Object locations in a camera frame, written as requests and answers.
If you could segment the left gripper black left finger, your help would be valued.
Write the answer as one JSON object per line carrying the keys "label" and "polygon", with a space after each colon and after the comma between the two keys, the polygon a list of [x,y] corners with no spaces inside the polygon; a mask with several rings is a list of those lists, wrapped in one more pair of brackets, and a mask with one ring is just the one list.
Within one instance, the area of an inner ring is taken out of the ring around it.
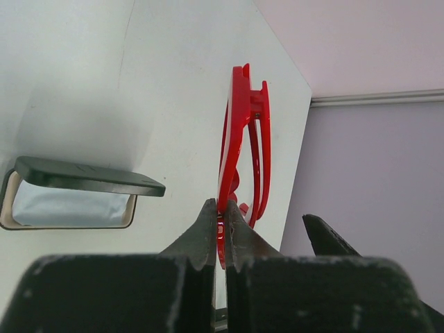
{"label": "left gripper black left finger", "polygon": [[158,254],[48,255],[10,301],[11,332],[213,332],[216,202]]}

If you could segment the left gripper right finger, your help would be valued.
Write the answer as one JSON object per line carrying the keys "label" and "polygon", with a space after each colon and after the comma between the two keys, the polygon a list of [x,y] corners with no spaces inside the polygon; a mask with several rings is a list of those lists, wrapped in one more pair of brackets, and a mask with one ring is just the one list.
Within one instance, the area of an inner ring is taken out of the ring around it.
{"label": "left gripper right finger", "polygon": [[382,257],[287,257],[225,212],[230,332],[432,332],[404,269]]}

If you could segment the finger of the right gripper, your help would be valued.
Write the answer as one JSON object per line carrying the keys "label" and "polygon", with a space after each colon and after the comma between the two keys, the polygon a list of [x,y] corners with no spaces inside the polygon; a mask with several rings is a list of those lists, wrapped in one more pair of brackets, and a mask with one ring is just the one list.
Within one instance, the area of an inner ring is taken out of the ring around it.
{"label": "finger of the right gripper", "polygon": [[313,214],[302,217],[315,256],[361,255],[322,218]]}

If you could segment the red sunglasses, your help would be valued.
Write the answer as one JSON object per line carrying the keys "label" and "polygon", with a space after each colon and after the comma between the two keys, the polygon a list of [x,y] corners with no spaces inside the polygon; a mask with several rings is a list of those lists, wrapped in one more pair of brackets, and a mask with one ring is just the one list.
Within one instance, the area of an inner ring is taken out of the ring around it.
{"label": "red sunglasses", "polygon": [[249,227],[262,218],[271,189],[271,107],[268,83],[260,89],[251,85],[250,64],[232,68],[228,101],[225,109],[218,191],[216,197],[216,249],[221,268],[225,268],[225,212],[228,202],[237,202],[236,190],[241,184],[238,163],[248,133],[253,165],[253,199],[239,209]]}

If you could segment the blue cleaning cloth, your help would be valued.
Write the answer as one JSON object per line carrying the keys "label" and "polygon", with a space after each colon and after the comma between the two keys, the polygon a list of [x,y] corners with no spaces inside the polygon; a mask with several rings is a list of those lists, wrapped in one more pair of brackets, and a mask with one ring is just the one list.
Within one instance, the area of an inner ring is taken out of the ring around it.
{"label": "blue cleaning cloth", "polygon": [[22,182],[12,217],[33,227],[96,228],[122,224],[128,194],[38,187]]}

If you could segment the black glasses case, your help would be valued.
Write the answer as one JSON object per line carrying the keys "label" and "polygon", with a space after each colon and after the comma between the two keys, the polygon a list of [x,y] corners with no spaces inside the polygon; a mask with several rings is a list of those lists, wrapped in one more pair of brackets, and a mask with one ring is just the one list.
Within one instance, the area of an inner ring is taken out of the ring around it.
{"label": "black glasses case", "polygon": [[1,227],[125,229],[140,196],[162,197],[165,191],[140,173],[23,155],[3,178]]}

